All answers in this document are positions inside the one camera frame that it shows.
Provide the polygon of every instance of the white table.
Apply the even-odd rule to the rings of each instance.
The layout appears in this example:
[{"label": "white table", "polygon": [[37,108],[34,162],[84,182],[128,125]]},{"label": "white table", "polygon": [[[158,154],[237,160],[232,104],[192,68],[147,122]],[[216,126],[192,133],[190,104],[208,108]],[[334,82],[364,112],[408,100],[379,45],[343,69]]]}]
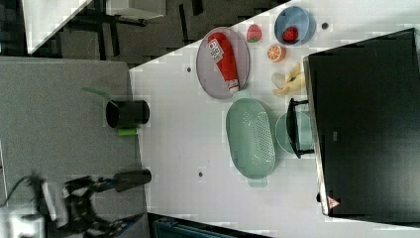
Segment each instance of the white table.
[{"label": "white table", "polygon": [[91,1],[22,0],[28,54],[33,54]]},{"label": "white table", "polygon": [[[273,24],[289,6],[308,10],[317,21],[317,32],[308,44],[288,48],[285,61],[272,63],[265,53],[276,43]],[[285,73],[295,61],[315,52],[419,28],[419,10],[417,0],[300,0],[242,22],[232,29],[243,37],[253,23],[261,25],[263,34],[260,43],[249,44],[248,89],[279,116],[286,112],[290,96],[271,94],[274,72]],[[321,29],[324,22],[329,23],[328,30]],[[143,165],[154,175],[146,186],[149,212],[270,237],[418,237],[420,231],[413,228],[324,216],[315,200],[317,173],[310,155],[297,160],[278,153],[280,163],[268,177],[268,186],[249,187],[230,157],[225,118],[232,100],[208,96],[198,82],[195,58],[199,44],[130,71],[135,97],[146,99],[151,106],[150,123],[140,135]],[[304,89],[297,94],[296,99],[306,98]]]}]

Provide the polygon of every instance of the black mug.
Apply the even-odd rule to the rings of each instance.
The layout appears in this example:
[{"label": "black mug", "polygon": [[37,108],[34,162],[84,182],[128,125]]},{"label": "black mug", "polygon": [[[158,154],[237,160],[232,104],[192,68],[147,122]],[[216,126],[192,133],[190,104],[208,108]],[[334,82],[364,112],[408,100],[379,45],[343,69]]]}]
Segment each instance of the black mug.
[{"label": "black mug", "polygon": [[146,101],[109,101],[106,121],[112,128],[133,128],[149,121],[150,108]]}]

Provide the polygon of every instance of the orange slice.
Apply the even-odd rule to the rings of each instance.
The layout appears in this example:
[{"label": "orange slice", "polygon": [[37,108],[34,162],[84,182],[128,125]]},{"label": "orange slice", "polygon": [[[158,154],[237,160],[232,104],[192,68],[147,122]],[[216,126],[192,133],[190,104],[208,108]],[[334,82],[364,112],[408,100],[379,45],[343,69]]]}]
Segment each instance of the orange slice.
[{"label": "orange slice", "polygon": [[273,62],[280,62],[284,60],[284,57],[286,56],[286,48],[277,44],[272,45],[269,47],[266,55],[268,56],[269,60]]}]

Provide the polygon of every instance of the black cable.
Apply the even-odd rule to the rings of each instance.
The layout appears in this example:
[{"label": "black cable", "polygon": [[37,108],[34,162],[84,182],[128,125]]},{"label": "black cable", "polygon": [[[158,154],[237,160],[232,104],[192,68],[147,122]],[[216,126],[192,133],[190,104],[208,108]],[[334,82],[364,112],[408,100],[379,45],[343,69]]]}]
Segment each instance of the black cable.
[{"label": "black cable", "polygon": [[18,188],[19,184],[22,183],[22,181],[24,181],[25,179],[28,179],[28,176],[22,177],[21,179],[19,179],[15,185],[12,187],[12,189],[9,192],[9,195],[6,196],[6,200],[3,202],[3,204],[0,205],[0,207],[5,206],[7,204],[7,202],[9,201],[10,197],[12,196],[13,192],[15,192],[16,188]]}]

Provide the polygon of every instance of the white cabinet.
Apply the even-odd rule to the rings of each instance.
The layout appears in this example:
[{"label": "white cabinet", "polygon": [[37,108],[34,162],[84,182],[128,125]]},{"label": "white cabinet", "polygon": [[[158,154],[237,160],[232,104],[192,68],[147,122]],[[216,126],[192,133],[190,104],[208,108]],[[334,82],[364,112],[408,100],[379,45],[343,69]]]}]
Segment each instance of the white cabinet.
[{"label": "white cabinet", "polygon": [[106,13],[128,19],[151,19],[165,15],[165,0],[107,0]]}]

